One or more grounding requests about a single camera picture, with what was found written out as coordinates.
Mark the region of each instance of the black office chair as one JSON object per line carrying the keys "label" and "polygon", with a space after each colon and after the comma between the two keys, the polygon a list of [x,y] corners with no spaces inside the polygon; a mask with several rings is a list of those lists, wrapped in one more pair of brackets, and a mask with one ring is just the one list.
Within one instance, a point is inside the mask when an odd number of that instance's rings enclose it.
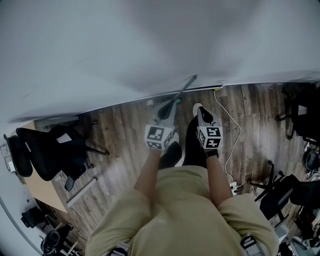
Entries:
{"label": "black office chair", "polygon": [[[86,146],[86,140],[69,126],[57,125],[49,132],[17,128],[16,134],[9,138],[4,135],[15,170],[23,177],[30,177],[32,163],[45,181],[52,180],[63,171],[67,176],[64,186],[67,191],[73,188],[75,180],[92,167],[87,161],[86,151],[105,156],[110,154]],[[58,142],[66,134],[69,141]]]}
{"label": "black office chair", "polygon": [[41,242],[40,248],[44,256],[62,255],[59,252],[64,248],[64,242],[68,234],[74,228],[70,225],[60,227],[58,230],[51,230]]}
{"label": "black office chair", "polygon": [[289,246],[286,242],[282,242],[279,244],[279,251],[281,256],[292,256],[294,255],[292,251],[289,249]]}
{"label": "black office chair", "polygon": [[289,140],[292,139],[294,132],[298,136],[302,136],[303,140],[310,142],[313,145],[320,146],[320,132],[319,132],[319,102],[320,102],[320,88],[312,89],[309,86],[300,91],[296,98],[292,99],[289,93],[283,88],[282,93],[286,96],[291,107],[291,114],[284,117],[277,115],[276,121],[284,121],[288,118],[292,120],[291,134],[287,136]]}
{"label": "black office chair", "polygon": [[33,207],[22,214],[22,222],[27,228],[34,228],[40,223],[44,223],[44,226],[41,228],[42,231],[44,228],[49,225],[49,222],[46,218],[46,215],[37,207]]}
{"label": "black office chair", "polygon": [[280,218],[280,222],[275,226],[281,225],[289,215],[283,216],[281,209],[289,202],[298,206],[308,206],[318,208],[320,207],[320,180],[311,182],[301,182],[294,175],[284,177],[283,173],[280,174],[280,178],[274,178],[274,172],[272,171],[274,165],[271,161],[268,162],[271,165],[271,174],[268,185],[260,185],[252,183],[247,180],[249,184],[254,187],[265,188],[265,190],[255,199],[255,201],[261,200],[260,210],[270,220],[273,216],[277,215]]}

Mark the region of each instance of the wooden floor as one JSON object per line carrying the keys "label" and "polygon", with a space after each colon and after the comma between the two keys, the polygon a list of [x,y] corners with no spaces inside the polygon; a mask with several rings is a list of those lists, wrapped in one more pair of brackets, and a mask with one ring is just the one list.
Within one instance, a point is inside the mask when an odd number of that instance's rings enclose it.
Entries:
{"label": "wooden floor", "polygon": [[[270,173],[268,160],[274,162],[275,170],[282,170],[286,175],[294,174],[299,180],[305,180],[305,168],[299,164],[304,147],[302,138],[294,136],[289,141],[286,135],[291,131],[291,121],[274,120],[277,114],[284,114],[286,110],[285,98],[281,92],[283,86],[280,83],[235,85],[227,86],[215,93],[216,99],[242,128],[233,156],[227,165],[227,170],[239,184],[248,178],[265,182]],[[293,94],[301,86],[295,83],[285,85]],[[98,178],[97,184],[74,205],[91,230],[97,226],[114,198],[134,185],[148,153],[144,144],[145,125],[151,118],[154,106],[166,98],[168,97],[153,98],[153,105],[147,104],[150,99],[143,99],[80,115],[77,125],[80,132],[86,131],[93,124],[90,139],[87,141],[88,146],[110,151],[109,157],[88,154],[95,168],[82,175],[69,193],[69,196],[75,193],[92,177]],[[223,126],[223,149],[219,153],[219,160],[224,166],[239,134],[239,128],[217,104],[213,90],[182,95],[175,118],[180,144],[184,147],[187,127],[193,118],[193,105],[197,102],[215,112]],[[64,183],[62,179],[57,181],[55,186],[59,188],[61,198],[67,200]],[[252,188],[245,184],[243,191],[251,192]],[[298,209],[298,206],[288,203],[282,210],[283,215],[290,214],[287,226],[291,233],[297,231],[293,219]],[[72,236],[78,238],[79,248],[84,250],[85,239],[89,237],[90,231],[83,218],[73,207],[68,214],[56,212],[57,222],[70,222],[80,229],[76,232],[75,228]]]}

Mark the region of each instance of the cable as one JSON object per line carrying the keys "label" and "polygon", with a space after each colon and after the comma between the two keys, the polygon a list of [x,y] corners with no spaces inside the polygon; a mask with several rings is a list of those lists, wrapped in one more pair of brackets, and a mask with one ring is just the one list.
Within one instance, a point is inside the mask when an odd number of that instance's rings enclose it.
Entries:
{"label": "cable", "polygon": [[241,185],[237,186],[235,189],[242,187],[243,184],[245,184],[247,181],[243,182]]}
{"label": "cable", "polygon": [[228,116],[229,116],[229,117],[235,122],[235,124],[240,128],[240,132],[239,132],[238,138],[236,138],[235,143],[233,144],[233,147],[232,147],[232,149],[231,149],[230,155],[229,155],[229,157],[227,158],[227,160],[226,160],[226,162],[225,162],[225,165],[224,165],[224,171],[225,171],[225,173],[226,173],[227,175],[229,175],[229,176],[231,177],[231,179],[232,179],[232,182],[234,182],[234,178],[232,177],[232,175],[230,175],[230,174],[227,172],[227,163],[228,163],[229,159],[231,158],[231,156],[232,156],[232,154],[233,154],[233,152],[234,152],[235,146],[236,146],[236,144],[237,144],[237,142],[238,142],[238,140],[239,140],[239,138],[240,138],[242,129],[241,129],[241,126],[236,122],[236,120],[234,120],[234,118],[233,118],[233,117],[229,114],[229,112],[224,108],[224,106],[222,106],[222,105],[217,101],[216,91],[215,91],[215,90],[213,91],[213,94],[214,94],[214,99],[215,99],[216,103],[218,103],[218,104],[221,106],[221,108],[223,108],[223,110],[228,114]]}
{"label": "cable", "polygon": [[[62,171],[61,171],[61,173],[60,173],[59,175],[60,175],[62,178],[64,178],[64,180],[67,181],[67,179],[62,176]],[[68,197],[68,199],[70,199],[70,198],[69,198],[69,191],[66,191],[66,196]],[[72,206],[73,206],[73,208],[76,210],[76,212],[82,217],[83,221],[85,222],[85,224],[87,225],[87,227],[88,227],[88,229],[89,229],[89,231],[90,231],[90,233],[91,233],[92,230],[91,230],[88,222],[85,220],[85,218],[82,216],[82,214],[77,210],[77,208],[76,208],[74,205],[72,205]]]}
{"label": "cable", "polygon": [[[80,233],[81,232],[80,228],[78,228],[77,226],[75,226],[75,227],[77,229],[76,233]],[[81,236],[79,234],[77,234],[77,235],[78,235],[78,237],[82,238],[83,240],[88,241],[88,239],[84,238],[83,236]]]}
{"label": "cable", "polygon": [[3,144],[3,145],[1,145],[0,146],[0,151],[1,151],[1,156],[3,157],[3,158],[6,158],[6,157],[8,157],[8,155],[7,156],[4,156],[4,154],[3,154],[3,150],[6,152],[6,153],[8,153],[9,151],[8,151],[8,149],[7,149],[7,144]]}
{"label": "cable", "polygon": [[300,160],[299,160],[300,165],[303,165],[303,164],[304,164],[303,161],[301,162],[301,159],[302,159],[302,157],[304,156],[304,154],[305,154],[305,151],[303,151],[302,154],[301,154],[301,156],[300,156]]}
{"label": "cable", "polygon": [[74,206],[74,205],[72,205],[73,206],[73,208],[76,210],[76,212],[82,217],[82,219],[83,219],[83,221],[85,222],[85,224],[87,225],[87,227],[88,227],[88,229],[89,229],[89,231],[90,231],[90,233],[92,233],[92,230],[91,230],[91,228],[90,228],[90,226],[89,226],[89,224],[88,224],[88,222],[85,220],[85,218],[81,215],[81,213],[77,210],[77,208]]}
{"label": "cable", "polygon": [[54,176],[54,178],[60,176],[61,178],[63,178],[65,181],[67,181],[67,179],[65,177],[62,176],[62,171],[60,171],[56,176]]}

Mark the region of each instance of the white cable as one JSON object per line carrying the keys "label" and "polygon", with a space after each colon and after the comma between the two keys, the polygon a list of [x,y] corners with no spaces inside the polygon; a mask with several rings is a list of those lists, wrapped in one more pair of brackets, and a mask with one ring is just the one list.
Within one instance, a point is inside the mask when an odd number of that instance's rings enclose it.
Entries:
{"label": "white cable", "polygon": [[299,160],[300,165],[303,165],[303,164],[304,164],[303,161],[301,162],[301,159],[302,159],[302,157],[304,156],[304,154],[305,154],[305,151],[303,151],[302,154],[301,154],[301,156],[300,156],[300,160]]}
{"label": "white cable", "polygon": [[62,171],[60,171],[56,176],[54,176],[54,178],[56,178],[58,176],[62,177]]}
{"label": "white cable", "polygon": [[239,185],[239,186],[237,186],[237,187],[235,187],[235,189],[237,189],[237,188],[239,188],[239,187],[241,187],[243,184],[245,184],[247,181],[245,181],[245,182],[243,182],[241,185]]}
{"label": "white cable", "polygon": [[73,208],[76,210],[76,212],[82,217],[83,221],[85,222],[85,224],[87,225],[87,227],[88,227],[88,229],[89,229],[89,231],[90,231],[90,233],[91,233],[92,230],[91,230],[91,228],[89,227],[88,222],[86,222],[85,218],[81,215],[81,213],[77,210],[77,208],[76,208],[74,205],[72,205],[72,206],[73,206]]}
{"label": "white cable", "polygon": [[238,142],[238,140],[239,140],[239,138],[240,138],[242,129],[241,129],[241,126],[236,122],[236,120],[234,120],[234,118],[233,118],[233,117],[229,114],[229,112],[224,108],[224,106],[222,106],[222,105],[217,101],[216,91],[215,91],[215,90],[213,91],[213,94],[214,94],[214,99],[215,99],[216,103],[218,103],[218,104],[221,106],[221,108],[223,108],[223,110],[228,114],[228,116],[235,122],[235,124],[236,124],[236,125],[239,127],[239,129],[240,129],[238,138],[236,138],[235,143],[233,144],[233,147],[232,147],[232,149],[231,149],[230,155],[229,155],[229,157],[227,158],[227,160],[225,161],[225,165],[224,165],[224,171],[225,171],[225,173],[226,173],[227,175],[229,175],[229,176],[231,177],[231,179],[232,179],[232,182],[234,182],[234,178],[232,177],[232,175],[230,175],[230,174],[227,172],[227,163],[228,163],[229,159],[231,158],[231,156],[232,156],[232,154],[233,154],[233,152],[234,152],[235,146],[236,146],[236,144],[237,144],[237,142]]}
{"label": "white cable", "polygon": [[[60,173],[60,176],[61,176],[62,178],[64,178],[65,180],[67,180],[65,177],[62,176],[62,171],[61,171],[61,173]],[[66,191],[66,196],[68,197],[68,199],[70,199],[70,198],[69,198],[69,191]],[[76,208],[74,205],[72,205],[72,206],[73,206],[73,208],[76,210],[76,212],[82,217],[83,221],[85,222],[85,224],[87,225],[87,227],[88,227],[88,229],[89,229],[89,231],[90,231],[90,233],[91,233],[92,230],[91,230],[88,222],[85,220],[85,218],[82,216],[82,214],[77,210],[77,208]]]}

